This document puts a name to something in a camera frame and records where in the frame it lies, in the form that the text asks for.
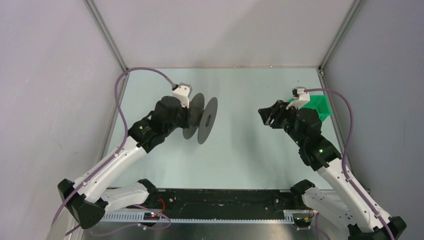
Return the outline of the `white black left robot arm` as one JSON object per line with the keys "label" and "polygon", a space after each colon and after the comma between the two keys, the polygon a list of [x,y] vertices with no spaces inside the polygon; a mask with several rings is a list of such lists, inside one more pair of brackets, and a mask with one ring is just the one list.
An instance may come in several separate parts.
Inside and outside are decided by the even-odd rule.
{"label": "white black left robot arm", "polygon": [[85,175],[63,179],[57,185],[66,208],[78,225],[86,230],[97,224],[106,212],[118,205],[105,195],[110,184],[135,161],[165,141],[175,129],[188,126],[190,100],[187,96],[164,96],[154,110],[126,127],[122,143]]}

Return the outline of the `dark grey cable spool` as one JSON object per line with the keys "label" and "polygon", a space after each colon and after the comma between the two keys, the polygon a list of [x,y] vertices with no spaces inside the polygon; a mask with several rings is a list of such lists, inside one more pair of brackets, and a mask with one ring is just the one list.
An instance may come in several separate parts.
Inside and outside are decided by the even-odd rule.
{"label": "dark grey cable spool", "polygon": [[203,93],[197,93],[190,102],[188,111],[188,128],[182,130],[184,139],[189,140],[197,132],[197,142],[202,145],[208,139],[218,111],[218,99],[212,97],[205,104]]}

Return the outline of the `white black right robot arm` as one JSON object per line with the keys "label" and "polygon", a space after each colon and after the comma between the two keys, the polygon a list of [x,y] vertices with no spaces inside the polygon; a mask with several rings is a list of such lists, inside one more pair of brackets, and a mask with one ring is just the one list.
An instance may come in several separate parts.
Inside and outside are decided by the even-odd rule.
{"label": "white black right robot arm", "polygon": [[277,100],[258,113],[264,125],[284,130],[299,147],[303,163],[319,174],[340,200],[323,193],[304,179],[291,187],[291,204],[317,211],[340,229],[349,231],[350,240],[397,240],[407,224],[400,216],[391,216],[359,184],[348,167],[342,166],[342,155],[321,131],[322,121],[316,110],[296,108]]}

